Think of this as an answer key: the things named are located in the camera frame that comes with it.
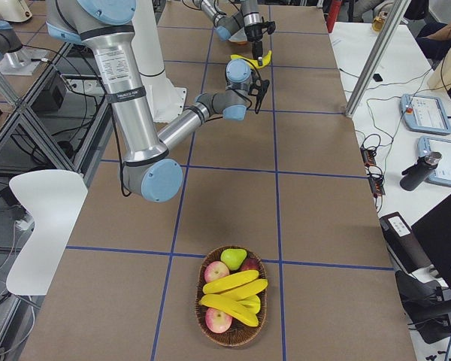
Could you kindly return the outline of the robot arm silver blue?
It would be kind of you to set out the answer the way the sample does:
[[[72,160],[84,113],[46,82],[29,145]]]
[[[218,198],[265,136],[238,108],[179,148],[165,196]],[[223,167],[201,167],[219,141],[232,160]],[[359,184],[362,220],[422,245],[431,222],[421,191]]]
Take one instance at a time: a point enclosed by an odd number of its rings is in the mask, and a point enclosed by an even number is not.
[[[192,1],[191,5],[185,1],[182,3],[189,9],[204,13],[221,41],[249,44],[255,67],[261,68],[270,63],[271,51],[264,55],[262,41],[265,33],[274,33],[276,24],[260,15],[257,1],[240,1],[240,7],[230,1],[236,9],[236,13],[231,16],[219,8],[218,1],[198,0]]]
[[[226,88],[203,93],[162,129],[153,112],[179,105],[180,91],[167,79],[158,39],[156,16],[149,1],[49,1],[49,34],[88,47],[94,54],[126,146],[120,161],[124,193],[135,193],[151,202],[173,198],[181,187],[183,172],[168,154],[171,148],[210,120],[242,120],[248,109],[260,109],[269,82],[262,78],[262,38],[275,30],[259,14],[255,1],[243,1],[228,16],[216,2],[196,1],[195,8],[213,23],[223,40],[243,32],[252,45],[252,60],[233,59],[225,68]]]

